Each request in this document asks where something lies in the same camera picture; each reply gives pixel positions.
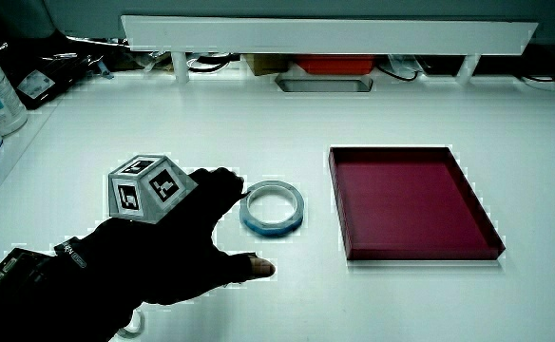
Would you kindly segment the person's left hand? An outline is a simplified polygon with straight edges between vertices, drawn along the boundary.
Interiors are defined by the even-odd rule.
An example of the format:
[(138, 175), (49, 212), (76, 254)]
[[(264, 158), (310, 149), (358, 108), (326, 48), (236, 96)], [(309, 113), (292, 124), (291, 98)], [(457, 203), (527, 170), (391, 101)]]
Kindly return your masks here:
[(243, 184), (224, 167), (186, 173), (166, 156), (138, 156), (108, 176), (109, 219), (55, 253), (90, 282), (113, 288), (124, 279), (130, 295), (152, 304), (270, 277), (270, 261), (229, 255), (212, 239), (217, 223), (248, 197)]

